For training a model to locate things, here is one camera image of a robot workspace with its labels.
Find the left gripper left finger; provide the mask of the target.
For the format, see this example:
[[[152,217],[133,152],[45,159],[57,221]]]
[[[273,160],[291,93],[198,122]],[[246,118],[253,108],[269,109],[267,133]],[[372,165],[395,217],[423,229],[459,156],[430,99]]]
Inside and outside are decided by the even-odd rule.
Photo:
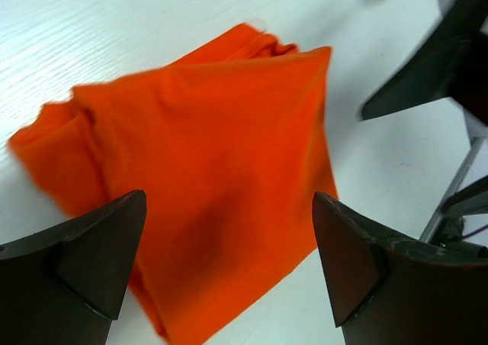
[[[146,219],[134,190],[1,246],[3,344],[104,344],[119,317]]]

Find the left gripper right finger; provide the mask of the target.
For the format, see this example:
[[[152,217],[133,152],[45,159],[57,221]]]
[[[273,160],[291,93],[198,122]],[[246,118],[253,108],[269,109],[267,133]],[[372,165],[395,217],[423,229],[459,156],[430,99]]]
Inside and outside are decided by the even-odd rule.
[[[313,227],[336,327],[347,344],[485,344],[487,249],[434,246],[331,196]]]

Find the orange t shirt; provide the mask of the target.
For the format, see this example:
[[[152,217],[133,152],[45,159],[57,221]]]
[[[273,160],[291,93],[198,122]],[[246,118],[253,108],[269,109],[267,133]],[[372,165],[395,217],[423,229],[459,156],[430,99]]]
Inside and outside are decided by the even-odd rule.
[[[130,287],[159,335],[201,344],[316,249],[313,195],[336,193],[331,54],[239,24],[162,68],[76,86],[8,146],[69,215],[146,193]]]

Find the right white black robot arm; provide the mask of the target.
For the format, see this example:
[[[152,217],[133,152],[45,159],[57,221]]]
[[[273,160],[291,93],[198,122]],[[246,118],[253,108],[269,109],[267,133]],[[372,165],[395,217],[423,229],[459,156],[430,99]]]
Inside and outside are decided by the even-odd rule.
[[[487,123],[487,0],[454,0],[438,26],[413,57],[362,106],[370,120],[441,98],[454,99],[468,114]],[[470,152],[422,233],[424,242],[485,257],[487,248],[468,242],[463,217],[487,213],[487,178],[461,188],[484,142],[472,140]]]

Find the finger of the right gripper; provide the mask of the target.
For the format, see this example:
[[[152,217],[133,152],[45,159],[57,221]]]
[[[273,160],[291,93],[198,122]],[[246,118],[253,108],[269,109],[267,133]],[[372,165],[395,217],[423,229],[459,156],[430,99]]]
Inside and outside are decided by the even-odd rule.
[[[452,98],[487,123],[487,0],[454,0],[417,53],[362,106],[369,120]]]

